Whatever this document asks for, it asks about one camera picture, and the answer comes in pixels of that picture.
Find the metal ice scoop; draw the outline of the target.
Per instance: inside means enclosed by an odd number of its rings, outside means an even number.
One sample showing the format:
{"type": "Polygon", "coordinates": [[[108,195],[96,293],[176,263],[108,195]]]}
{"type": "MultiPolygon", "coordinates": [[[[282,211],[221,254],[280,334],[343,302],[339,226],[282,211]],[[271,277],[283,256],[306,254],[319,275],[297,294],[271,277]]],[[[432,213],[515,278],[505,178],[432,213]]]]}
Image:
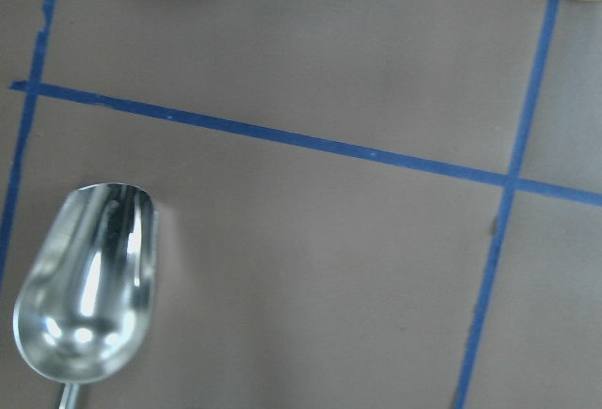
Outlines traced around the metal ice scoop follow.
{"type": "Polygon", "coordinates": [[[24,362],[74,408],[84,385],[123,369],[151,325],[158,214],[125,183],[71,192],[19,291],[13,336],[24,362]]]}

